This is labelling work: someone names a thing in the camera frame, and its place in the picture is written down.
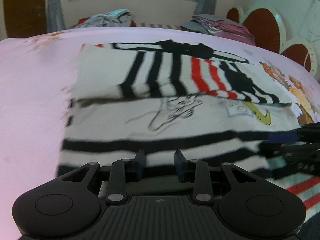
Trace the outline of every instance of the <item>headboard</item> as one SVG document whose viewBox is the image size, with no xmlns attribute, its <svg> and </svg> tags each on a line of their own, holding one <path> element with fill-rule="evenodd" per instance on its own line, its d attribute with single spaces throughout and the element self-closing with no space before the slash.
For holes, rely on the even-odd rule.
<svg viewBox="0 0 320 240">
<path fill-rule="evenodd" d="M 227 19 L 245 26 L 255 37 L 256 46 L 286 56 L 311 75 L 316 74 L 317 60 L 311 44 L 300 37 L 287 41 L 284 23 L 272 7 L 254 6 L 244 13 L 240 6 L 234 6 L 228 11 Z"/>
</svg>

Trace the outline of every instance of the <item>yellow swoosh logo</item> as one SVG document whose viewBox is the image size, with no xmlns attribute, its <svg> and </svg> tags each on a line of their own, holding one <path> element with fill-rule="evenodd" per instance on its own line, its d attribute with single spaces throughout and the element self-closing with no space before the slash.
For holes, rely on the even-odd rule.
<svg viewBox="0 0 320 240">
<path fill-rule="evenodd" d="M 270 125 L 271 124 L 271 116 L 270 116 L 270 112 L 267 110 L 266 115 L 263 115 L 263 113 L 260 112 L 260 110 L 255 107 L 255 105 L 251 102 L 245 102 L 243 101 L 243 103 L 249 107 L 249 109 L 253 112 L 253 114 L 258 118 L 258 120 L 262 123 L 264 123 L 265 125 Z"/>
</svg>

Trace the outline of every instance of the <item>cartoon print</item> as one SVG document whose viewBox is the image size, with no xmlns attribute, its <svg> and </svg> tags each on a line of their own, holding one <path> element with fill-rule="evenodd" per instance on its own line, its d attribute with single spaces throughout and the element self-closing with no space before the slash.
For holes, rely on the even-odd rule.
<svg viewBox="0 0 320 240">
<path fill-rule="evenodd" d="M 302 114 L 298 116 L 299 124 L 313 123 L 311 115 L 304 109 L 304 107 L 299 105 L 299 108 L 302 111 Z"/>
<path fill-rule="evenodd" d="M 225 106 L 225 109 L 229 117 L 239 116 L 239 115 L 248 115 L 250 117 L 256 117 L 260 122 L 265 125 L 271 124 L 270 112 L 265 109 L 265 114 L 263 114 L 253 103 L 245 101 L 236 101 L 236 100 L 223 100 L 222 104 Z"/>
<path fill-rule="evenodd" d="M 289 90 L 289 84 L 285 80 L 285 76 L 282 74 L 282 72 L 279 69 L 276 69 L 274 67 L 270 67 L 266 63 L 262 63 L 262 62 L 259 62 L 259 63 L 262 65 L 264 71 L 266 73 L 268 73 L 270 77 L 272 77 L 273 79 L 278 81 L 281 85 L 283 85 L 286 89 Z"/>
<path fill-rule="evenodd" d="M 299 124 L 313 123 L 312 115 L 315 112 L 318 112 L 316 107 L 313 104 L 312 95 L 306 89 L 300 81 L 298 81 L 293 76 L 289 75 L 289 80 L 292 82 L 293 86 L 285 79 L 285 75 L 282 72 L 275 68 L 271 67 L 266 63 L 259 62 L 266 73 L 269 74 L 274 80 L 278 81 L 283 85 L 290 93 L 292 93 L 297 99 L 297 106 L 300 108 L 302 114 L 300 114 L 297 119 Z"/>
<path fill-rule="evenodd" d="M 151 132 L 163 131 L 174 120 L 181 121 L 182 119 L 191 117 L 194 113 L 195 107 L 201 105 L 203 102 L 197 98 L 197 95 L 189 95 L 186 97 L 175 98 L 161 98 L 161 105 L 156 115 L 152 118 L 148 125 L 148 130 Z M 148 114 L 154 114 L 155 112 L 149 112 L 142 116 L 128 120 L 126 123 L 138 120 Z"/>
<path fill-rule="evenodd" d="M 32 39 L 31 44 L 34 44 L 35 47 L 34 50 L 39 49 L 41 47 L 44 47 L 54 41 L 60 40 L 60 37 L 58 36 L 61 33 L 64 33 L 65 31 L 59 31 L 54 33 L 47 33 L 40 36 L 36 36 Z"/>
</svg>

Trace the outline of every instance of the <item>red stripe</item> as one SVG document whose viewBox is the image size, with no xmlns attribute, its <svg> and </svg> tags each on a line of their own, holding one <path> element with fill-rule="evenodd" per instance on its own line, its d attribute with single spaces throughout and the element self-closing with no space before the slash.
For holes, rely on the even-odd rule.
<svg viewBox="0 0 320 240">
<path fill-rule="evenodd" d="M 209 91 L 207 83 L 201 76 L 200 60 L 196 57 L 191 57 L 191 78 L 196 83 L 199 92 Z"/>
<path fill-rule="evenodd" d="M 311 198 L 304 201 L 304 205 L 306 206 L 306 209 L 309 209 L 313 207 L 315 204 L 318 204 L 320 202 L 320 193 L 312 196 Z"/>
<path fill-rule="evenodd" d="M 303 191 L 306 191 L 308 189 L 310 189 L 311 187 L 317 185 L 318 183 L 320 183 L 320 178 L 317 176 L 313 176 L 310 179 L 307 179 L 303 182 L 300 182 L 296 185 L 293 185 L 292 187 L 287 188 L 286 190 L 290 191 L 291 193 L 297 195 Z"/>
<path fill-rule="evenodd" d="M 218 95 L 218 92 L 217 92 L 217 90 L 211 90 L 211 91 L 209 91 L 208 93 L 207 93 L 207 95 L 209 95 L 209 96 L 217 96 Z"/>
<path fill-rule="evenodd" d="M 212 65 L 212 61 L 205 59 L 205 62 L 209 64 L 209 72 L 211 75 L 211 78 L 217 83 L 219 90 L 226 91 L 226 86 L 221 82 L 219 76 L 218 76 L 218 69 L 215 65 Z"/>
<path fill-rule="evenodd" d="M 235 92 L 227 91 L 229 99 L 237 99 L 238 95 Z"/>
</svg>

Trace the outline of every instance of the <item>pink folded cloth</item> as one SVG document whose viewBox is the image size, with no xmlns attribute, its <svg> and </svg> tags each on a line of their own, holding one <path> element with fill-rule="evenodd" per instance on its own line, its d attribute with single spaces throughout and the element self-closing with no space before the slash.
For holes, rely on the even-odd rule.
<svg viewBox="0 0 320 240">
<path fill-rule="evenodd" d="M 220 36 L 220 34 L 219 35 L 215 34 L 216 31 L 233 33 L 233 34 L 242 36 L 246 39 L 249 39 L 250 41 L 249 42 L 247 41 L 245 43 L 255 46 L 254 36 L 244 26 L 228 23 L 224 20 L 212 21 L 212 20 L 208 20 L 207 18 L 199 17 L 199 16 L 193 16 L 193 19 L 196 20 L 198 23 L 200 23 L 203 27 L 205 27 L 207 31 L 209 31 L 212 35 Z"/>
<path fill-rule="evenodd" d="M 229 33 L 229 32 L 215 32 L 212 35 L 217 36 L 217 37 L 226 38 L 229 40 L 240 41 L 240 42 L 252 45 L 252 46 L 256 46 L 255 42 L 253 42 L 251 39 L 237 35 L 237 34 L 233 34 L 233 33 Z"/>
</svg>

